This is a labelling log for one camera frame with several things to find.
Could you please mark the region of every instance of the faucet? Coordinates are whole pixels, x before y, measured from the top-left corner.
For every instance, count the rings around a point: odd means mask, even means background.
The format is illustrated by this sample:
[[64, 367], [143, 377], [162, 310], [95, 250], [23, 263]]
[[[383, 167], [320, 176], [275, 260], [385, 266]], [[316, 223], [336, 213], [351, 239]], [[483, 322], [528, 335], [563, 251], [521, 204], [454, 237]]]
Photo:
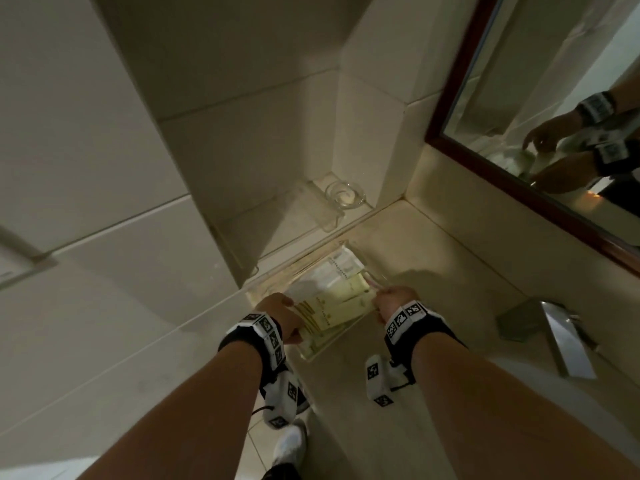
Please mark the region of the faucet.
[[582, 341], [593, 350], [594, 342], [580, 326], [578, 316], [564, 306], [540, 298], [530, 298], [496, 318], [500, 337], [524, 342], [544, 331], [560, 375], [597, 379]]

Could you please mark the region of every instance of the wrist strap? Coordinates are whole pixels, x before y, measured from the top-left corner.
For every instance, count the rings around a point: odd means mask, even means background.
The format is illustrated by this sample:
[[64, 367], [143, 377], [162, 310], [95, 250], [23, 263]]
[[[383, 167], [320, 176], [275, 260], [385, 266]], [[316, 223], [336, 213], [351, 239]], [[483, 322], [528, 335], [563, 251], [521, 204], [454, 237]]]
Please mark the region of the wrist strap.
[[598, 175], [609, 177], [629, 173], [640, 166], [640, 141], [609, 141], [593, 149]]
[[284, 362], [284, 344], [280, 324], [268, 314], [254, 312], [231, 327], [220, 342], [218, 352], [231, 342], [245, 342], [255, 348], [262, 359], [260, 387], [276, 380], [278, 367]]
[[391, 316], [385, 327], [385, 343], [391, 359], [401, 363], [413, 377], [411, 357], [413, 348], [425, 335], [435, 332], [445, 333], [465, 346], [444, 322], [444, 318], [429, 310], [420, 301], [410, 301], [401, 306]]
[[582, 117], [583, 128], [594, 126], [616, 113], [616, 100], [609, 91], [604, 91], [580, 101], [575, 110]]

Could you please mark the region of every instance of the brown mirror frame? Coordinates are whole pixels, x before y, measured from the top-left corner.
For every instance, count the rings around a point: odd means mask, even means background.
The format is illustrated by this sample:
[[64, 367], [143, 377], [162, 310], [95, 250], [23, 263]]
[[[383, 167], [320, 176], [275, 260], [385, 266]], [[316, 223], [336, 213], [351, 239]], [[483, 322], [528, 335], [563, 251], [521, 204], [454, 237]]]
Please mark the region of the brown mirror frame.
[[442, 96], [427, 128], [427, 133], [424, 137], [425, 142], [523, 203], [548, 221], [572, 234], [597, 252], [640, 277], [640, 255], [631, 250], [631, 245], [612, 234], [606, 233], [587, 219], [571, 213], [546, 195], [534, 192], [526, 183], [505, 170], [496, 167], [466, 146], [444, 135], [449, 112], [457, 100], [467, 72], [474, 61], [476, 51], [483, 40], [485, 28], [490, 23], [493, 11], [498, 6], [499, 1], [478, 1], [476, 11], [467, 27]]

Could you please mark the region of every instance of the round glass bowl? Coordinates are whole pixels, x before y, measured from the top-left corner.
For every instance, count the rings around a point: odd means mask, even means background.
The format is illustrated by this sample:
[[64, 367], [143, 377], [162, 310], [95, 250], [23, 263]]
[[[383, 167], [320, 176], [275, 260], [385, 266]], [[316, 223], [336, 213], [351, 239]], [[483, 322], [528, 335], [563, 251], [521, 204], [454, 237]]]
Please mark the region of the round glass bowl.
[[337, 180], [324, 191], [324, 196], [340, 209], [355, 209], [365, 201], [364, 191], [356, 184]]

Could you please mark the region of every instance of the person's left hand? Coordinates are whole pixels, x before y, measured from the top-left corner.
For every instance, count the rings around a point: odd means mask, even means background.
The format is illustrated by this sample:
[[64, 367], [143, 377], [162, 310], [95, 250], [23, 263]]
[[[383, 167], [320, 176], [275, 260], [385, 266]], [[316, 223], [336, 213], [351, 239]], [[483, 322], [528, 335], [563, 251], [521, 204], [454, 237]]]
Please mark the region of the person's left hand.
[[592, 152], [569, 153], [533, 177], [534, 188], [564, 194], [587, 185], [598, 176]]
[[282, 293], [274, 293], [263, 298], [255, 309], [267, 313], [279, 323], [282, 329], [282, 341], [285, 344], [299, 344], [302, 342], [302, 337], [298, 330], [304, 327], [305, 323], [300, 316], [288, 309], [288, 306], [293, 306], [291, 298]]

